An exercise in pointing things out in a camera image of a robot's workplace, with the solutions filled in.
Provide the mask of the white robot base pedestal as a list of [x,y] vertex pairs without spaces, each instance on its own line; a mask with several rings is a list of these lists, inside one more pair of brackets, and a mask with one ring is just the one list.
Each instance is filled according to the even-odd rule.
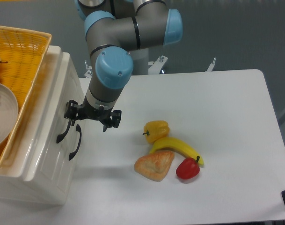
[[141,49],[131,51],[130,55],[133,60],[133,75],[147,75],[148,74],[148,62],[149,62],[149,49]]

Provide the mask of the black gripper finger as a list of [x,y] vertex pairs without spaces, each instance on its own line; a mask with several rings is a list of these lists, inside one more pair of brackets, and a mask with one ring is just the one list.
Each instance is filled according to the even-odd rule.
[[110,114],[102,120],[103,132],[106,132],[108,128],[118,128],[122,118],[121,110],[111,111]]
[[69,119],[71,126],[74,126],[77,120],[83,119],[83,105],[79,105],[74,100],[69,100],[66,104],[64,118]]

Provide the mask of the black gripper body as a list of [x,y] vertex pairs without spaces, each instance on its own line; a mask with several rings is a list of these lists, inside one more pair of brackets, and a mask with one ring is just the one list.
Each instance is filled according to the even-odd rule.
[[88,100],[84,98],[79,110],[79,119],[90,119],[100,121],[102,124],[109,124],[112,120],[111,110],[112,108],[106,109],[103,105],[98,107],[91,106]]

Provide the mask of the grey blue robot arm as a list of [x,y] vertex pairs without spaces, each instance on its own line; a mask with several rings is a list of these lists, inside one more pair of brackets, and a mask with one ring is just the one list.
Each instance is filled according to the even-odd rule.
[[130,52],[179,42],[183,36],[180,12],[163,0],[77,0],[84,20],[92,78],[81,104],[70,100],[64,117],[96,120],[104,129],[117,128],[121,111],[114,110],[134,68]]

